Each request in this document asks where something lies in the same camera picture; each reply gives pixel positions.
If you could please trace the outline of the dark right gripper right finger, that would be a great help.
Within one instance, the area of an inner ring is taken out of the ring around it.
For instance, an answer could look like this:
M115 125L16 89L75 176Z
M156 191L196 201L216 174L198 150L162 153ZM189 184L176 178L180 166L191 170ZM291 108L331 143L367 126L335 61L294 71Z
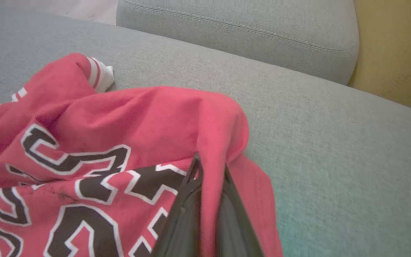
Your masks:
M227 166L216 225L217 257L264 257L256 232Z

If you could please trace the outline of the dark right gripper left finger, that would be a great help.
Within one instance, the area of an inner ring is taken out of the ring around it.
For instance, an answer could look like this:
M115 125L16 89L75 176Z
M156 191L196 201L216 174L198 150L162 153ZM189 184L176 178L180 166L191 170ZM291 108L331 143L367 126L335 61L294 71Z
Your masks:
M203 167L196 153L152 250L152 257L199 256L202 186Z

